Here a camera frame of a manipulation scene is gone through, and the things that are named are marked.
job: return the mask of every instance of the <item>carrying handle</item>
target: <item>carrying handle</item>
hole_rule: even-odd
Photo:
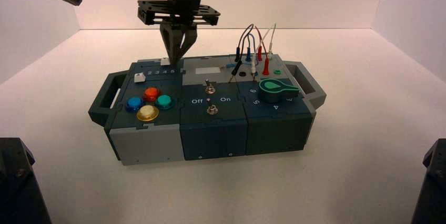
[[[125,70],[123,72],[111,73],[107,76],[88,111],[92,121],[103,127],[105,126],[109,115],[113,112],[110,106],[118,89],[122,87],[127,73],[128,70]]]
[[[302,88],[304,97],[306,97],[315,109],[318,109],[325,102],[327,94],[316,82],[315,78],[308,72],[301,62],[284,61],[283,62],[299,86]]]

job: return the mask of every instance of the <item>teal button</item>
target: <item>teal button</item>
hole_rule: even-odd
[[[156,100],[155,105],[159,108],[159,109],[169,109],[172,107],[173,102],[172,102],[172,98],[169,95],[161,95],[158,97],[158,99]]]

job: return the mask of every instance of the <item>toggle switch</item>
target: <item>toggle switch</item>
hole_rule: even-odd
[[[207,94],[214,94],[215,93],[215,87],[209,82],[209,80],[206,80],[206,89],[205,92]]]

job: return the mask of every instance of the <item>blue button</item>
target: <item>blue button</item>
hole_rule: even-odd
[[[137,112],[143,105],[143,99],[141,99],[140,97],[133,97],[128,99],[126,110],[128,112]]]

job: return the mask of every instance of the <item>red wire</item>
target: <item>red wire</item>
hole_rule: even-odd
[[[265,55],[266,55],[266,57],[268,57],[267,52],[266,52],[266,47],[265,47],[265,44],[264,44],[263,39],[262,39],[262,35],[260,34],[260,31],[259,31],[259,29],[257,28],[257,26],[255,26],[255,28],[256,28],[257,32],[259,33],[259,38],[260,38],[260,40],[262,41],[263,50],[265,51]]]

